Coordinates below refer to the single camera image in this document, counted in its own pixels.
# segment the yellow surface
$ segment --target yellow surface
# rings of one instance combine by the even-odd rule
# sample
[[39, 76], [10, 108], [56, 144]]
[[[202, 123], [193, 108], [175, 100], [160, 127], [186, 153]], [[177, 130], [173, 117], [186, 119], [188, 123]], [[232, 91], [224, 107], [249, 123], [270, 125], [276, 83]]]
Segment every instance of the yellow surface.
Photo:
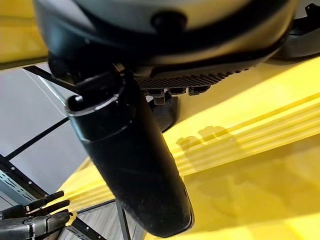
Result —
[[320, 134], [193, 173], [184, 183], [195, 224], [170, 240], [320, 239]]
[[0, 64], [45, 57], [32, 0], [0, 0]]
[[[182, 95], [164, 134], [181, 176], [320, 134], [320, 57], [235, 74], [199, 96]], [[77, 211], [113, 199], [87, 160], [61, 187]]]

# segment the black knob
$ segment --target black knob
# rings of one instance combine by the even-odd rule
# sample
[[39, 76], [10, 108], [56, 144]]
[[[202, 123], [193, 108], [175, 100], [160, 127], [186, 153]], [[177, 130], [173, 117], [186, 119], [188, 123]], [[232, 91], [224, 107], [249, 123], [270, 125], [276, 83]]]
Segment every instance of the black knob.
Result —
[[151, 24], [159, 34], [178, 34], [186, 29], [187, 18], [179, 12], [164, 11], [154, 15]]

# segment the black grip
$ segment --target black grip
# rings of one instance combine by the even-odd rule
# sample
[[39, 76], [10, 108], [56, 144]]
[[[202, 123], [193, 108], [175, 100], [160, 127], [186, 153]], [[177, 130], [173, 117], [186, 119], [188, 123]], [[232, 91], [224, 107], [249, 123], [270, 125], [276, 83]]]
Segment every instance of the black grip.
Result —
[[96, 104], [73, 96], [67, 112], [116, 199], [146, 231], [164, 238], [193, 225], [175, 160], [134, 81]]

